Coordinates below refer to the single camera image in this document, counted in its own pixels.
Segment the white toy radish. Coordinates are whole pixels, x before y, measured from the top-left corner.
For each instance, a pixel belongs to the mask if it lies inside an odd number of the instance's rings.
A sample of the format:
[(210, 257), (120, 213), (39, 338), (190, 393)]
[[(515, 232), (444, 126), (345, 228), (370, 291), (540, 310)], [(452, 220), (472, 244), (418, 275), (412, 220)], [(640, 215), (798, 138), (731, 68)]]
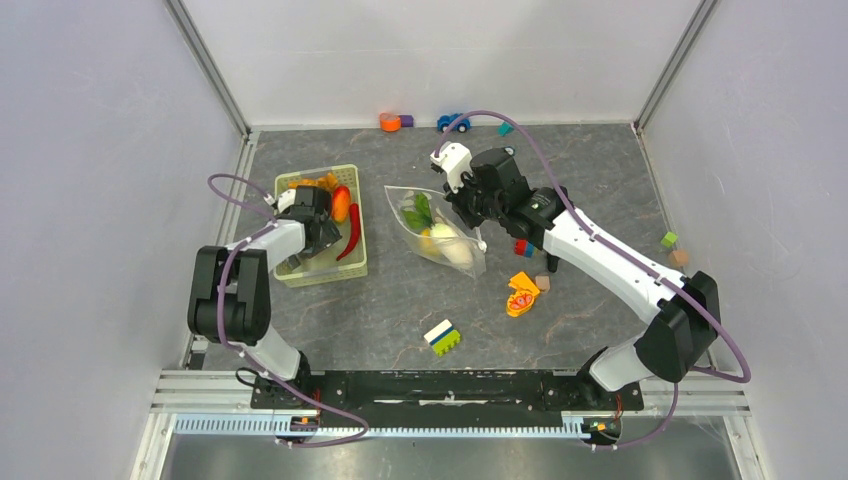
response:
[(456, 269), (470, 270), (475, 262), (476, 243), (461, 235), (452, 226), (436, 223), (431, 228), (433, 236), (441, 240), (441, 255), (448, 265)]

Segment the yellow toy fruit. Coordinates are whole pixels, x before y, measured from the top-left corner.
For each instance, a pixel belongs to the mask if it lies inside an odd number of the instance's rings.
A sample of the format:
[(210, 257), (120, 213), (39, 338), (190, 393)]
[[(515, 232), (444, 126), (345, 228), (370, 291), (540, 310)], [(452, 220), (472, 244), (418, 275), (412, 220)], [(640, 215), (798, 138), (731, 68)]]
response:
[(422, 255), (432, 258), (441, 256), (441, 240), (433, 236), (430, 228), (422, 230), (418, 236), (418, 245)]

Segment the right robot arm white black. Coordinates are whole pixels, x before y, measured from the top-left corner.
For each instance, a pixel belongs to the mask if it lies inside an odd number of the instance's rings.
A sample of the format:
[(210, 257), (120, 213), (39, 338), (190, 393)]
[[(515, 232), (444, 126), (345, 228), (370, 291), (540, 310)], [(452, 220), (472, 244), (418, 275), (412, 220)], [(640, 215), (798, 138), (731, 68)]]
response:
[(497, 222), (513, 238), (542, 250), (549, 269), (560, 260), (576, 266), (645, 323), (643, 333), (602, 349), (584, 365), (577, 392), (585, 405), (602, 408), (618, 390), (651, 376), (677, 383), (717, 339), (705, 317), (720, 315), (712, 277), (703, 272), (687, 277), (656, 264), (609, 237), (564, 190), (530, 187), (511, 148), (474, 155), (447, 143), (430, 160), (446, 177), (446, 200), (468, 227)]

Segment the clear dotted zip bag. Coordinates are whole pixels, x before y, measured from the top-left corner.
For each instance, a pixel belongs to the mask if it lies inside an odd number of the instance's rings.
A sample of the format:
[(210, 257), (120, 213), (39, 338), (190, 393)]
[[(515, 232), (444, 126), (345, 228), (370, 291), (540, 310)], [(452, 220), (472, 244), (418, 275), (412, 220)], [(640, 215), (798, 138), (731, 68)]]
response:
[(386, 185), (384, 193), (400, 237), (416, 255), (477, 279), (486, 272), (487, 243), (468, 227), (442, 192)]

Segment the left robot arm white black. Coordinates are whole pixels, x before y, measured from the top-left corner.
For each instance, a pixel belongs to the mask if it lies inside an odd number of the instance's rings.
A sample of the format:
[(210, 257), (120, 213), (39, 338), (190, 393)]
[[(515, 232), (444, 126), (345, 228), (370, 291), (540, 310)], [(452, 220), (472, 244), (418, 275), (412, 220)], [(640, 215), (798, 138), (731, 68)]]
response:
[(314, 394), (305, 355), (271, 326), (270, 275), (279, 264), (333, 246), (341, 234), (332, 220), (332, 195), (298, 186), (278, 198), (266, 226), (224, 246), (196, 254), (188, 300), (187, 326), (194, 335), (245, 358), (259, 375), (275, 380), (275, 392), (290, 407)]

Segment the green leafy toy vegetable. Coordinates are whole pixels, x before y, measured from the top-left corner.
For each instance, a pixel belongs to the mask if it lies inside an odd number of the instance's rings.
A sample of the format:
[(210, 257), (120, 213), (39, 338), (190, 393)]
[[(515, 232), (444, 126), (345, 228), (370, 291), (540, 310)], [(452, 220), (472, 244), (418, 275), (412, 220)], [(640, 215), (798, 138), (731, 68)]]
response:
[(412, 205), (400, 210), (406, 226), (413, 232), (422, 232), (434, 225), (429, 198), (424, 193), (412, 197)]

